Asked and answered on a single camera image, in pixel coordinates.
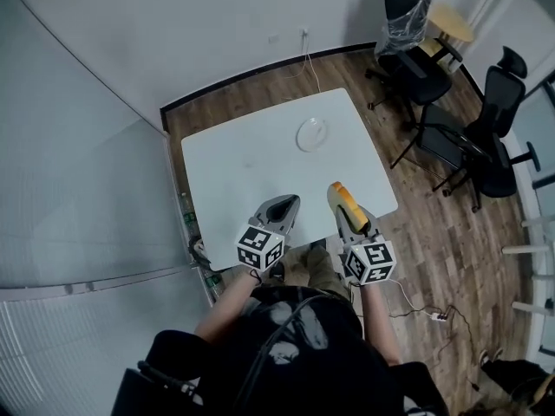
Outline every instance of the pants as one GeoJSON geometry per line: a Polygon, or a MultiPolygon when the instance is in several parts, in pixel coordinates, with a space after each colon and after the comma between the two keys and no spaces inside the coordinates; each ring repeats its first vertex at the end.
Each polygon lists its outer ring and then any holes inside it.
{"type": "MultiPolygon", "coordinates": [[[[349,292],[343,287],[337,273],[333,270],[330,254],[322,246],[317,245],[309,251],[306,257],[306,269],[310,276],[309,288],[333,291],[350,301],[349,292]]],[[[274,278],[268,279],[265,284],[268,286],[283,285],[281,281],[274,278]]]]}
{"type": "Polygon", "coordinates": [[[532,403],[534,393],[548,376],[539,365],[528,361],[489,361],[482,370],[512,400],[526,404],[532,403]]]}

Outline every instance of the person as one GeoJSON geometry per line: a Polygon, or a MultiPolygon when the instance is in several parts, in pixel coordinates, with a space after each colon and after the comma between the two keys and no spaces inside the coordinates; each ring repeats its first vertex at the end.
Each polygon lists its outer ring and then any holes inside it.
{"type": "Polygon", "coordinates": [[[480,354],[481,370],[518,404],[540,416],[555,415],[555,374],[529,361],[503,361],[499,348],[490,358],[484,350],[480,354]]]}
{"type": "Polygon", "coordinates": [[[362,330],[325,241],[304,265],[308,287],[245,267],[194,335],[159,333],[141,371],[188,379],[210,414],[448,415],[426,366],[403,364],[380,286],[361,287],[362,330]]]}

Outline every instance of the yellow object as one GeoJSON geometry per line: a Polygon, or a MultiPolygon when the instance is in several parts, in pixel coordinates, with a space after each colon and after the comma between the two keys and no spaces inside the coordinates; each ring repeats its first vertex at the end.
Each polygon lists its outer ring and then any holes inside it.
{"type": "Polygon", "coordinates": [[[334,214],[338,206],[343,208],[354,231],[360,231],[368,223],[368,218],[341,182],[331,184],[328,188],[328,203],[334,214]]]}
{"type": "Polygon", "coordinates": [[[453,39],[467,43],[474,41],[470,25],[448,4],[434,4],[428,13],[428,20],[453,39]]]}

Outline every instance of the white table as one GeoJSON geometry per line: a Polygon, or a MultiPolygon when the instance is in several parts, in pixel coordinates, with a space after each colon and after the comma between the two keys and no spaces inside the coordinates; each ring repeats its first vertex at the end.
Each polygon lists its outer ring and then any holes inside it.
{"type": "Polygon", "coordinates": [[[239,228],[270,198],[297,194],[301,207],[291,247],[337,233],[326,193],[341,182],[376,217],[397,201],[374,144],[344,89],[311,95],[227,121],[181,141],[200,233],[213,270],[238,264],[239,228]],[[328,139],[313,153],[297,130],[317,117],[328,139]]]}

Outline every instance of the black t-shirt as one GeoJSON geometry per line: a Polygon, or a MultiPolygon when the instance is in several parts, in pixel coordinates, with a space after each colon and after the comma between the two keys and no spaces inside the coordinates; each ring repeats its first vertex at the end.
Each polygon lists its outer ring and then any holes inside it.
{"type": "Polygon", "coordinates": [[[401,416],[415,408],[421,414],[447,414],[426,367],[389,367],[363,340],[361,323],[339,296],[313,299],[267,344],[300,302],[321,294],[300,287],[255,289],[221,345],[208,347],[190,335],[188,347],[155,342],[147,362],[172,377],[199,376],[195,401],[209,414],[353,411],[401,416]],[[264,362],[256,377],[247,380],[265,343],[264,362]],[[169,356],[176,351],[183,356],[179,362],[169,356]]]}

